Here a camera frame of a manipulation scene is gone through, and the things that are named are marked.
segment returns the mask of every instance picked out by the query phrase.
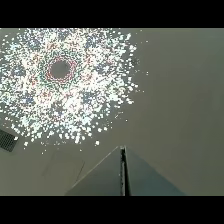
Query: air vent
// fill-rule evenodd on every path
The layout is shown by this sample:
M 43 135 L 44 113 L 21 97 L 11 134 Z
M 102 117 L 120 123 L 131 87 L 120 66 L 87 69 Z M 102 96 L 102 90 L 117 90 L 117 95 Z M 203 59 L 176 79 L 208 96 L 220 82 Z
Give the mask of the air vent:
M 16 145 L 16 142 L 18 141 L 18 138 L 0 130 L 0 148 L 12 152 L 13 148 Z

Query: flower-shaped light pattern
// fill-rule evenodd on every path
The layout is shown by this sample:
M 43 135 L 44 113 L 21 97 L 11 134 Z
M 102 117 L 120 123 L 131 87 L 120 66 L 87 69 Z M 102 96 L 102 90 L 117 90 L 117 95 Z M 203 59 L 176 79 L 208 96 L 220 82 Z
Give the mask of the flower-shaped light pattern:
M 54 28 L 26 29 L 4 40 L 0 112 L 7 108 L 11 128 L 31 141 L 44 133 L 80 143 L 112 107 L 133 103 L 128 95 L 138 85 L 130 73 L 136 50 L 130 37 L 113 29 Z M 55 77 L 59 62 L 68 72 Z

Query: gray background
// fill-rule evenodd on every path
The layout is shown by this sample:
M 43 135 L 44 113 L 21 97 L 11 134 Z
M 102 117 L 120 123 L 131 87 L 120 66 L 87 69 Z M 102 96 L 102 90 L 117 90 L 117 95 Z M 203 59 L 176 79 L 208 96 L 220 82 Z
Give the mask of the gray background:
M 0 195 L 64 195 L 83 163 L 80 177 L 117 145 L 187 195 L 224 195 L 224 30 L 122 30 L 138 43 L 135 81 L 144 93 L 131 96 L 135 103 L 123 107 L 111 130 L 82 145 L 52 145 L 42 155 L 38 142 L 23 150 L 21 137 L 13 153 L 0 150 Z

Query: dark circle center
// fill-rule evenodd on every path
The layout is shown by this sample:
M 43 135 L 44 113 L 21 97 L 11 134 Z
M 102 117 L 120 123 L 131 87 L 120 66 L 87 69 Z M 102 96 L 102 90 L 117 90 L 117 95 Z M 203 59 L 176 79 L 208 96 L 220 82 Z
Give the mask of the dark circle center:
M 70 65 L 66 61 L 57 61 L 51 66 L 51 74 L 55 79 L 63 79 L 69 74 Z

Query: dark striped object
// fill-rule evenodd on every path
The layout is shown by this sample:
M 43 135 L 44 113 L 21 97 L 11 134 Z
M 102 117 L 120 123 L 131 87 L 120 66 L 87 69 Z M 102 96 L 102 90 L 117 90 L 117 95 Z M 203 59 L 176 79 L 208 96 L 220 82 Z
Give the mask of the dark striped object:
M 12 152 L 18 139 L 15 140 L 15 136 L 0 130 L 0 148 L 5 149 L 8 152 Z

